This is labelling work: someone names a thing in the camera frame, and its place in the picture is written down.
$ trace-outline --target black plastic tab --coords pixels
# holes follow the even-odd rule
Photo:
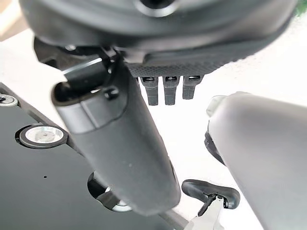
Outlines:
[[[164,98],[166,105],[174,105],[176,100],[176,89],[180,77],[163,77]]]
[[[203,76],[184,76],[182,98],[185,100],[193,99],[195,87],[201,83]]]
[[[159,78],[140,78],[143,86],[146,89],[148,104],[158,105],[158,82]]]

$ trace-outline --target white background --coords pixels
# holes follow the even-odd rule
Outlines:
[[[33,35],[25,31],[0,44],[0,81],[60,126],[64,126],[51,101],[52,86],[65,78],[61,73],[36,61]],[[179,182],[206,180],[238,189],[231,174],[204,146],[208,117],[205,113],[215,95],[246,91],[278,100],[307,105],[307,16],[296,18],[288,31],[259,53],[230,63],[204,77],[194,100],[182,100],[182,79],[177,88],[176,105],[164,105],[162,79],[159,106],[149,107],[164,139]],[[142,93],[147,100],[144,88]],[[182,195],[175,211],[193,218],[202,203]],[[226,230],[262,229],[248,203],[241,197],[236,210],[223,210],[221,224]]]

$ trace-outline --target circular hole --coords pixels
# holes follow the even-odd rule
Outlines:
[[[175,0],[140,0],[140,2],[150,9],[163,9],[171,5]]]
[[[177,0],[136,0],[135,6],[142,14],[150,17],[165,17],[176,11]]]

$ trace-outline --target adjustment lever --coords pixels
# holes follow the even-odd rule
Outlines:
[[[206,181],[185,180],[182,191],[204,203],[197,217],[184,230],[223,230],[219,223],[222,208],[235,209],[240,203],[240,193],[233,188],[213,185]]]

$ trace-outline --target black plastic cover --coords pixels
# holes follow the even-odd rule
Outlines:
[[[217,186],[206,181],[185,180],[182,183],[182,191],[195,199],[206,203],[209,195],[218,195],[226,199],[224,208],[235,209],[240,203],[240,193],[229,187]]]

